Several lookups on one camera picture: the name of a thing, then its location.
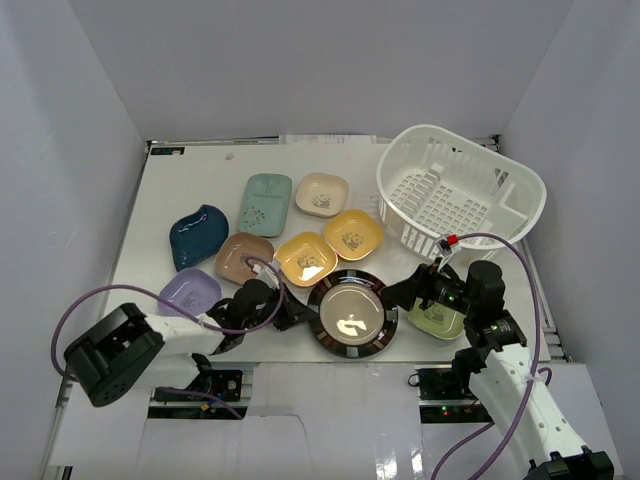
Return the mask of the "dark blue leaf plate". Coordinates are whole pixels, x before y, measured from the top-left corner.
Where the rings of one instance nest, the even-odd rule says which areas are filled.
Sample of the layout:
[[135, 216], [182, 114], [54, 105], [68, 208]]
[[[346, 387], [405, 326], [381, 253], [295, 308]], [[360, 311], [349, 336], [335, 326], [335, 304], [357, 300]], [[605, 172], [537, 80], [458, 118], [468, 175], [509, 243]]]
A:
[[176, 221], [169, 231], [169, 243], [177, 272], [191, 268], [215, 255], [229, 235], [226, 215], [217, 207], [203, 204]]

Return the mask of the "round black striped plate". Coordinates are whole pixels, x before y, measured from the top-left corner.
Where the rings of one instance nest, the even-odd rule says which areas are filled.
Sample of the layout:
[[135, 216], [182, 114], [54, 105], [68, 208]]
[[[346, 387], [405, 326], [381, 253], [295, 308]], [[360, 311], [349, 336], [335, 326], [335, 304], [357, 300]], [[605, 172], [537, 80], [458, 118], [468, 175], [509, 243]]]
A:
[[399, 323], [398, 307], [381, 298], [385, 288], [376, 276], [355, 269], [329, 274], [311, 290], [307, 307], [314, 339], [329, 353], [362, 360], [382, 352], [393, 340]]

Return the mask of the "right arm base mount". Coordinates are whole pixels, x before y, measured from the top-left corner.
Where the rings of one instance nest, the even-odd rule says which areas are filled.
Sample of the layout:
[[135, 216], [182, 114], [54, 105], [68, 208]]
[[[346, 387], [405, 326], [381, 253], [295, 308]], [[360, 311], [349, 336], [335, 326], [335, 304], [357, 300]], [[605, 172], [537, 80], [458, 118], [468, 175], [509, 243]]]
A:
[[449, 367], [419, 368], [407, 378], [417, 390], [422, 424], [488, 423], [486, 408], [463, 390]]

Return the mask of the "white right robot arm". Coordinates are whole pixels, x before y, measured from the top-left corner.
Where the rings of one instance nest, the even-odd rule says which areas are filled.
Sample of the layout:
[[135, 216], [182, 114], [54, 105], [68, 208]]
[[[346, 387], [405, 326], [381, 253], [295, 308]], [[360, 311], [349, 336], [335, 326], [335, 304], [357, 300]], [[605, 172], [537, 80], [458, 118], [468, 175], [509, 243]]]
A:
[[447, 307], [463, 315], [466, 349], [451, 363], [453, 390], [477, 398], [503, 439], [494, 457], [509, 450], [523, 479], [611, 479], [614, 466], [571, 427], [539, 375], [537, 358], [504, 307], [505, 283], [493, 262], [473, 262], [460, 279], [452, 268], [421, 264], [381, 297], [406, 312]]

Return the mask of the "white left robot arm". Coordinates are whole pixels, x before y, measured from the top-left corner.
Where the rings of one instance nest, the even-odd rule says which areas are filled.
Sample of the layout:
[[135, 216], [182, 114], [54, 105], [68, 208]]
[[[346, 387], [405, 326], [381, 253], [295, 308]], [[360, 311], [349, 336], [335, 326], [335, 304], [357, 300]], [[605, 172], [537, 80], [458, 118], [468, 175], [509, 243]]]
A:
[[65, 349], [65, 370], [93, 406], [110, 405], [134, 388], [215, 402], [210, 356], [264, 327], [285, 331], [318, 317], [286, 285], [260, 279], [246, 281], [233, 297], [199, 316], [179, 307], [172, 311], [151, 315], [124, 303]]

